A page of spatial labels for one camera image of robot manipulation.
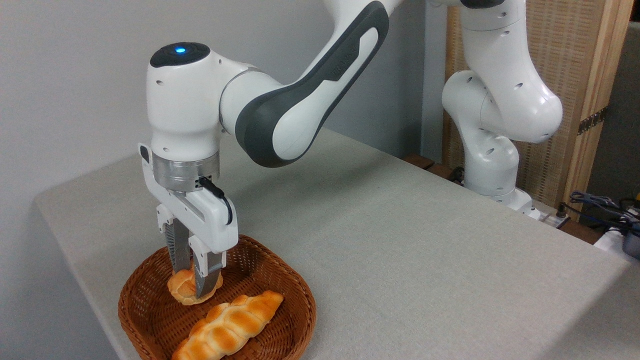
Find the black cable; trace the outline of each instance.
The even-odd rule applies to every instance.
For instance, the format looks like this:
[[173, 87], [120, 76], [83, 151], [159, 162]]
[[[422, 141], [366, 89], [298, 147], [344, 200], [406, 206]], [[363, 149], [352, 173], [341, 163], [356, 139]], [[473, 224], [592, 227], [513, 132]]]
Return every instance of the black cable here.
[[560, 204], [564, 205], [566, 209], [569, 209], [569, 210], [571, 210], [571, 211], [573, 211], [575, 213], [578, 213], [578, 214], [580, 214], [580, 215], [582, 215], [582, 216], [584, 216], [584, 217], [586, 217], [588, 219], [591, 219], [591, 220], [593, 220], [595, 222], [600, 222], [601, 224], [605, 224], [605, 225], [608, 225], [608, 226], [611, 226], [611, 227], [617, 227], [620, 230], [630, 231], [631, 233], [634, 233], [634, 234], [640, 236], [640, 233], [638, 232], [637, 228], [634, 228], [633, 226], [626, 225], [626, 224], [628, 224], [627, 222], [623, 223], [623, 222], [611, 222], [611, 221], [603, 220], [601, 218], [593, 217], [593, 216], [591, 216], [591, 215], [589, 215], [587, 213], [584, 213], [584, 212], [582, 212], [582, 211], [580, 211], [578, 209], [574, 209], [571, 206], [569, 206], [569, 204], [567, 204], [565, 202], [561, 202]]
[[202, 185], [203, 188], [211, 192], [213, 196], [225, 202], [225, 205], [227, 206], [227, 215], [228, 215], [227, 225], [231, 224], [231, 222], [234, 221], [234, 212], [231, 210], [231, 204], [229, 204], [229, 200], [227, 200], [227, 197], [225, 196], [225, 192], [222, 191], [221, 188], [218, 188], [216, 185], [214, 185], [214, 183], [212, 183], [211, 180], [207, 179], [204, 176], [201, 177], [199, 181], [200, 181], [200, 185]]

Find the white wall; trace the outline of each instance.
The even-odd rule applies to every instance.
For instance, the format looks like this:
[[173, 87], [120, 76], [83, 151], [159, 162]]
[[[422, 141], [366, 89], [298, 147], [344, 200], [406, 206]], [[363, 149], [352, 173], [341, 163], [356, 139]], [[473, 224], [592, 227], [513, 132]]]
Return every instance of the white wall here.
[[[158, 47], [202, 42], [288, 82], [332, 24], [320, 0], [5, 0], [0, 9], [0, 358], [115, 358], [33, 197], [148, 140], [145, 70]], [[418, 151], [423, 35], [424, 4], [408, 0], [326, 125], [396, 156]]]

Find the gray accent panel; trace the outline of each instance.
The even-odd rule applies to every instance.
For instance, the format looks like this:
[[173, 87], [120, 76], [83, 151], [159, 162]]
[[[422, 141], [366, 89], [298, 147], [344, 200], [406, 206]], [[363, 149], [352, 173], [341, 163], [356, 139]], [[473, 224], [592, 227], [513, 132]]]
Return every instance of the gray accent panel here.
[[258, 96], [249, 102], [240, 112], [236, 122], [237, 141], [249, 157], [264, 167], [282, 167], [302, 157], [301, 155], [293, 160], [283, 160], [276, 154], [273, 148], [273, 131], [278, 121], [280, 121], [284, 113], [315, 91], [324, 80], [336, 81], [340, 79], [358, 58], [362, 35], [371, 28], [376, 28], [378, 30], [376, 47], [325, 112], [316, 130], [315, 136], [317, 136], [317, 132], [322, 128], [334, 107], [378, 52], [387, 35], [388, 24], [389, 19], [384, 5], [379, 1], [371, 2], [360, 12], [338, 41], [304, 78], [284, 88]]
[[461, 0], [461, 2], [470, 9], [489, 9], [501, 5], [504, 0]]

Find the metal hinge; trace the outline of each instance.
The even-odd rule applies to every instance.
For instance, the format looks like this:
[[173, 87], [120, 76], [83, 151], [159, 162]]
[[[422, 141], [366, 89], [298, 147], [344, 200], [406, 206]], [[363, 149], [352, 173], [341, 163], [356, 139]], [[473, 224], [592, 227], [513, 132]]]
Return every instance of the metal hinge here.
[[589, 131], [592, 127], [598, 125], [599, 123], [604, 121], [605, 114], [607, 113], [608, 106], [605, 106], [602, 110], [593, 114], [592, 116], [580, 121], [580, 126], [578, 127], [578, 135]]

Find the bread roll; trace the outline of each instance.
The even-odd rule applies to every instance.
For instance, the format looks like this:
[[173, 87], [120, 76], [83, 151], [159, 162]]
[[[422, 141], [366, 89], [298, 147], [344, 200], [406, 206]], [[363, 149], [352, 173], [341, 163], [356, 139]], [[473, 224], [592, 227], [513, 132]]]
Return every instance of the bread roll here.
[[219, 360], [235, 354], [269, 323], [284, 297], [273, 291], [248, 297], [238, 296], [213, 307], [197, 322], [189, 337], [178, 345], [172, 360]]
[[222, 273], [218, 275], [218, 280], [213, 290], [208, 294], [202, 295], [200, 298], [196, 297], [196, 275], [193, 266], [191, 270], [180, 270], [176, 274], [173, 274], [166, 285], [171, 295], [182, 305], [200, 304], [209, 300], [216, 290], [222, 286]]

